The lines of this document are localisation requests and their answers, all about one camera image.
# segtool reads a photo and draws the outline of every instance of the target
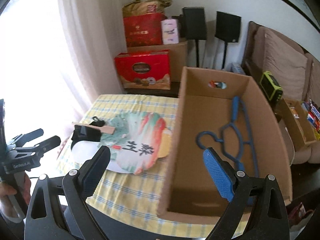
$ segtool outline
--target yellow plaid tablecloth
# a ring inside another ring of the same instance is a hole
[[[108,121],[121,112],[151,112],[164,118],[167,128],[172,130],[177,105],[176,98],[101,95],[81,122],[90,123],[93,116]],[[80,168],[80,164],[73,162],[70,146],[71,139],[58,158],[57,169],[62,176],[72,169]],[[87,203],[115,220],[149,232],[178,237],[207,237],[213,225],[184,224],[156,216],[166,168],[167,161],[164,158],[158,159],[151,169],[139,175],[106,171]],[[245,225],[240,223],[236,235],[243,232]]]

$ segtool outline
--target green and black device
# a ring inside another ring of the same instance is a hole
[[[265,71],[262,74],[260,86],[270,103],[276,104],[281,99],[283,89],[270,71]]]

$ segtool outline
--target black speaker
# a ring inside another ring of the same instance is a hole
[[[185,7],[182,9],[186,39],[207,40],[207,25],[203,7]]]
[[[241,17],[217,12],[216,37],[225,42],[239,42]]]

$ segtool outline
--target sofa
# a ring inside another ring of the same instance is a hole
[[[320,106],[320,62],[298,43],[273,29],[249,23],[242,68],[256,82],[269,70],[282,86],[284,98],[312,99]],[[320,163],[320,141],[294,152],[283,123],[279,126],[292,164]]]

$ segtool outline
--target red box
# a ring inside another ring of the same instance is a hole
[[[162,13],[124,17],[124,32],[127,47],[162,45]]]
[[[120,53],[115,63],[124,88],[170,89],[168,49]]]

